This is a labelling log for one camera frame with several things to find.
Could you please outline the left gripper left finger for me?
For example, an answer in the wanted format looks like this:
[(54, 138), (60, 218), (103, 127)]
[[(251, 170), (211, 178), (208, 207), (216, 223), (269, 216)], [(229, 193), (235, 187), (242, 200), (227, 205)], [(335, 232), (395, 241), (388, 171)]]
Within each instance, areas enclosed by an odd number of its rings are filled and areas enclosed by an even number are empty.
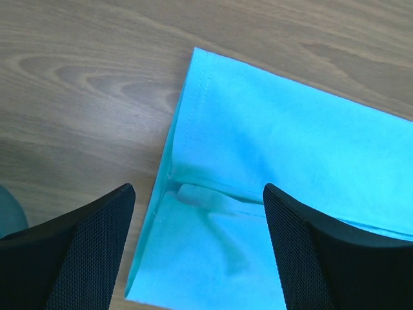
[(108, 309), (135, 200), (126, 183), (1, 238), (1, 309)]

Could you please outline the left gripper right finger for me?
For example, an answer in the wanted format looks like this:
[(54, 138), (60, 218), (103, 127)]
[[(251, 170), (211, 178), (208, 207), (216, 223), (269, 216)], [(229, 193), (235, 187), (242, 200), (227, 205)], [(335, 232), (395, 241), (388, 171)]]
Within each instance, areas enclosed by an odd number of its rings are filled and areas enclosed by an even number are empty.
[(319, 212), (268, 183), (263, 202), (287, 309), (412, 309), (412, 242)]

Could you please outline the teal t-shirt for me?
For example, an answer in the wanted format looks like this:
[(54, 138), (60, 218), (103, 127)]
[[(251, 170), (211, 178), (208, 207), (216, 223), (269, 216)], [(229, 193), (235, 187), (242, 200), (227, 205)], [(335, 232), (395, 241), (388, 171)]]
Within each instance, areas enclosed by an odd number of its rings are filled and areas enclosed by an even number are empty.
[(412, 122), (195, 49), (125, 298), (284, 309), (268, 183), (345, 223), (411, 240)]

